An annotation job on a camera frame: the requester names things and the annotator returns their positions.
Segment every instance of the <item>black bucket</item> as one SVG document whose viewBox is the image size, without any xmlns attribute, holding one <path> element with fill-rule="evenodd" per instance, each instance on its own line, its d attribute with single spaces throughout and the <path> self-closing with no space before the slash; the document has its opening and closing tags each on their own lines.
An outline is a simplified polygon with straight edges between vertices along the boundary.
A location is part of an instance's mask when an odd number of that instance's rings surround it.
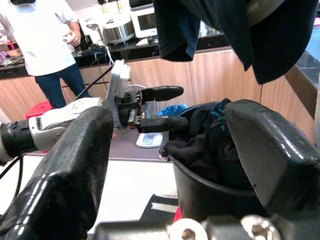
<svg viewBox="0 0 320 240">
<path fill-rule="evenodd" d="M 190 120 L 198 106 L 180 114 Z M 190 171 L 172 156 L 179 204 L 184 218 L 203 221 L 208 216 L 232 215 L 241 218 L 250 214 L 265 216 L 266 212 L 254 190 L 237 190 L 213 183 Z"/>
</svg>

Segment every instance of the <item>person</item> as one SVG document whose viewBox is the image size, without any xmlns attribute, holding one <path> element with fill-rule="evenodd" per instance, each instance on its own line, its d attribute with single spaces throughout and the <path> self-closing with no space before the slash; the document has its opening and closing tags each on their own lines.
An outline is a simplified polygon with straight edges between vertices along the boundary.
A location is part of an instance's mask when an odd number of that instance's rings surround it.
<svg viewBox="0 0 320 240">
<path fill-rule="evenodd" d="M 77 96 L 85 83 L 68 44 L 76 47 L 81 41 L 76 14 L 65 0 L 34 0 L 14 5 L 0 0 L 0 42 L 13 37 L 24 56 L 29 75 L 35 76 L 53 108 L 66 105 L 60 78 Z M 68 32 L 63 32 L 67 25 Z M 90 97 L 86 92 L 82 97 Z"/>
</svg>

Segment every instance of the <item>black cloth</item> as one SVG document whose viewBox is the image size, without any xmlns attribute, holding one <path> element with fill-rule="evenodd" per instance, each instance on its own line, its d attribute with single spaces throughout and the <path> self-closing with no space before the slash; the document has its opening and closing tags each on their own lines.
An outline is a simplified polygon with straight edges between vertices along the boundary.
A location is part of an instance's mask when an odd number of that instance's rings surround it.
<svg viewBox="0 0 320 240">
<path fill-rule="evenodd" d="M 223 118 L 228 103 L 224 99 L 199 106 L 189 119 L 188 136 L 176 135 L 159 152 L 213 183 L 248 190 L 252 187 Z"/>
<path fill-rule="evenodd" d="M 286 0 L 249 27 L 248 0 L 154 0 L 159 52 L 170 61 L 191 61 L 200 20 L 223 31 L 244 69 L 252 65 L 259 84 L 285 74 L 310 40 L 318 0 Z"/>
</svg>

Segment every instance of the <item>white t-shirt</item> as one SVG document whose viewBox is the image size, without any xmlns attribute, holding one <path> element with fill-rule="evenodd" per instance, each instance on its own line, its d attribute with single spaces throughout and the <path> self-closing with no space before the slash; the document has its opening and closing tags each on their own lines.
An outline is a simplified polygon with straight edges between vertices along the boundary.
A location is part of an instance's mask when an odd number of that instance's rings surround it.
<svg viewBox="0 0 320 240">
<path fill-rule="evenodd" d="M 65 0 L 36 0 L 21 6 L 0 0 L 0 38 L 14 37 L 32 76 L 55 73 L 76 63 L 63 41 L 62 25 L 77 21 Z"/>
</svg>

